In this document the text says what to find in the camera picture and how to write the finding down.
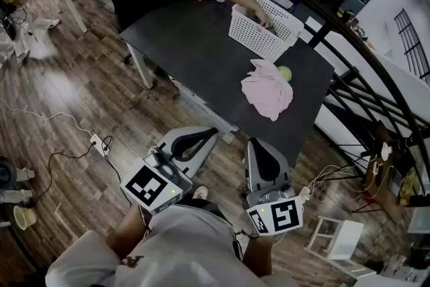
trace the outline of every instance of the power strip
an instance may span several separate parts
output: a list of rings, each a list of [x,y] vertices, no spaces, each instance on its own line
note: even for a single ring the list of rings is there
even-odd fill
[[[103,144],[102,139],[100,139],[100,137],[97,134],[94,134],[91,137],[90,141],[91,143],[95,142],[95,148],[97,149],[97,151],[99,151],[102,157],[109,155],[110,148],[107,147],[106,144]]]

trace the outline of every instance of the white plastic basket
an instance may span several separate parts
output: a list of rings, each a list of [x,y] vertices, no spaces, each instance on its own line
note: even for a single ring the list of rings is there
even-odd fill
[[[277,36],[246,16],[247,9],[236,4],[228,35],[265,60],[274,63],[293,46],[304,24],[270,0],[256,0],[273,22]]]

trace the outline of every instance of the dark gray table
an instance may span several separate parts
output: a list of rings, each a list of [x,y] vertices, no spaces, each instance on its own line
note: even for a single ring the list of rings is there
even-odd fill
[[[183,0],[148,13],[121,37],[143,77],[139,53],[201,97],[219,116],[276,147],[295,166],[334,68],[299,39],[275,63],[292,70],[293,101],[275,122],[261,116],[241,90],[241,81],[254,71],[249,61],[259,57],[228,36],[231,7],[229,2]]]

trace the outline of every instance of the green ball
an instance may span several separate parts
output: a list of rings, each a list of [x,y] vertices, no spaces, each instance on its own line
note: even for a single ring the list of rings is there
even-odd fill
[[[279,66],[277,69],[280,73],[282,73],[284,79],[289,83],[293,78],[291,70],[287,66]]]

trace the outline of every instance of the white shirt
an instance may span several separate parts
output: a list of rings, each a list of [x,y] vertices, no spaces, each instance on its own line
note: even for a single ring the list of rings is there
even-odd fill
[[[258,278],[234,254],[234,232],[223,219],[187,206],[154,216],[146,236],[126,257],[89,231],[50,267],[47,287],[298,287],[286,274]]]

